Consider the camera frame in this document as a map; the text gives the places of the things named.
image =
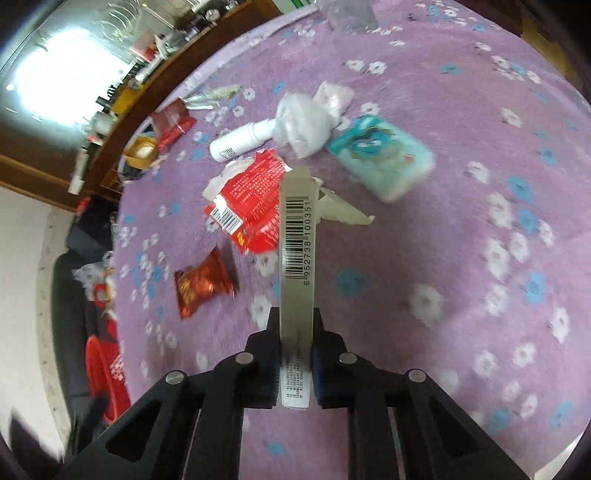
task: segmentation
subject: white tube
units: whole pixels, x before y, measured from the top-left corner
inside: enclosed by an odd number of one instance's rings
[[[275,119],[267,118],[262,122],[250,123],[220,137],[209,145],[213,159],[225,162],[260,147],[272,138]]]

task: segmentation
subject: barcode on red wrapper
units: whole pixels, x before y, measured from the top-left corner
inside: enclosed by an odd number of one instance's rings
[[[286,278],[305,279],[304,242],[308,235],[304,230],[304,201],[308,197],[285,199],[285,250],[283,265]]]
[[[222,229],[230,235],[234,235],[236,231],[242,226],[242,219],[236,215],[230,207],[226,204],[223,197],[215,197],[213,199],[215,208],[211,211],[209,216],[213,218]]]

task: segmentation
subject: metal screw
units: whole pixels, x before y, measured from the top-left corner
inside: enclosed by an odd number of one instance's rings
[[[411,381],[416,382],[416,383],[422,383],[427,379],[427,375],[425,374],[425,372],[423,370],[411,370],[410,372],[408,372],[408,377]]]
[[[252,356],[252,353],[248,353],[248,352],[240,352],[237,356],[236,356],[236,363],[239,363],[241,365],[248,365],[249,363],[251,363],[254,360],[254,356]]]
[[[339,362],[345,365],[353,365],[357,361],[357,355],[351,352],[345,352],[339,355]]]
[[[184,373],[179,370],[170,372],[166,375],[166,383],[169,385],[178,385],[184,380]]]

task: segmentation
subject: floral tablecloth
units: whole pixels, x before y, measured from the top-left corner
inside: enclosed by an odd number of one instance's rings
[[[561,452],[591,414],[591,108],[530,46],[451,1],[374,4],[380,28],[335,33],[313,8],[275,19],[197,69],[171,95],[241,91],[197,124],[121,202],[119,337],[132,399],[163,374],[211,369],[264,328],[277,253],[240,256],[205,218],[223,169],[208,143],[273,117],[285,92],[348,85],[342,118],[372,113],[436,155],[393,205],[323,151],[303,163],[376,219],[323,221],[316,304],[326,327],[375,365],[427,371],[527,472]],[[238,279],[181,321],[172,273],[214,245]],[[245,414],[241,478],[344,478],[346,414]]]

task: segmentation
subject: red snack wrapper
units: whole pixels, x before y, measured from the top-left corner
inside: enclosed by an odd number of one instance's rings
[[[189,318],[202,303],[220,293],[234,296],[234,285],[226,271],[218,247],[196,267],[174,273],[178,310],[181,318]]]
[[[191,130],[197,120],[189,115],[183,101],[177,98],[159,112],[152,113],[152,122],[158,138],[158,149],[166,152],[181,135]]]
[[[255,161],[228,180],[204,213],[234,241],[240,253],[260,254],[277,247],[279,187],[285,163],[274,150],[255,154]]]

